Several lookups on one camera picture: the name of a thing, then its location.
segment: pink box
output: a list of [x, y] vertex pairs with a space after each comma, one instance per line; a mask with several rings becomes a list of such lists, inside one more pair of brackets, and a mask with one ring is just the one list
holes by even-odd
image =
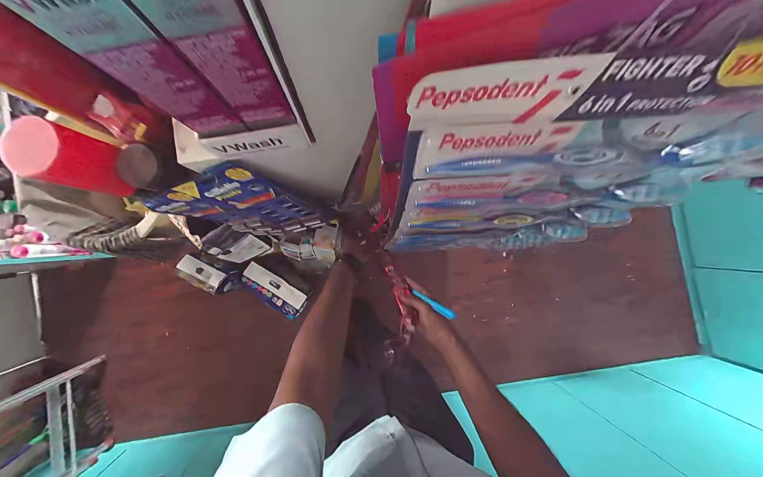
[[233, 0], [132, 2], [251, 129], [296, 122], [245, 8]]
[[247, 129], [123, 0], [0, 2], [200, 135]]

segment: man's right hand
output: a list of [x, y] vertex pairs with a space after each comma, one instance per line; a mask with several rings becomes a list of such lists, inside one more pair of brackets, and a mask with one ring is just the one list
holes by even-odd
[[[408, 285], [413, 289], [434, 299], [431, 292], [422, 285], [408, 278], [408, 276], [405, 279], [408, 281]], [[441, 351], [455, 340], [455, 331], [449, 323], [449, 320], [440, 316], [431, 308], [431, 305], [414, 295], [402, 296], [400, 299], [409, 307], [417, 310], [417, 313], [419, 314], [417, 335], [428, 341], [435, 349]]]

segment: turquoise wall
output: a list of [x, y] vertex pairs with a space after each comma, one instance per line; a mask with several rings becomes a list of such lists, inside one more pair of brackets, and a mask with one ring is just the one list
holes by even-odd
[[[763, 477], [763, 374], [707, 356], [500, 385], [572, 477]], [[493, 467], [457, 392], [444, 394]], [[250, 424], [138, 440], [89, 477], [213, 475]]]
[[763, 194], [741, 182], [699, 184], [673, 219], [700, 341], [763, 370]]

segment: pink cylinder lid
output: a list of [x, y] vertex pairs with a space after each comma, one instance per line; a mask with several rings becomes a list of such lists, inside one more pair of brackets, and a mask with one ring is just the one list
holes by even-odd
[[55, 126], [37, 116], [14, 121], [0, 138], [0, 157], [17, 176], [42, 173], [58, 157], [60, 140]]

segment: brown floor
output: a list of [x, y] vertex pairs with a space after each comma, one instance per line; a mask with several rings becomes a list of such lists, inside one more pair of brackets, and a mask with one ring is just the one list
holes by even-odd
[[[456, 328], [497, 382], [693, 354], [694, 323], [670, 214], [638, 212], [588, 242], [508, 253], [399, 255], [402, 271], [458, 312]], [[291, 322], [243, 291], [210, 296], [174, 264], [106, 260], [41, 275], [43, 337], [70, 362], [108, 356], [102, 389], [120, 440], [248, 422], [266, 410]], [[396, 308], [381, 271], [364, 294]], [[417, 346], [441, 389], [453, 383]]]

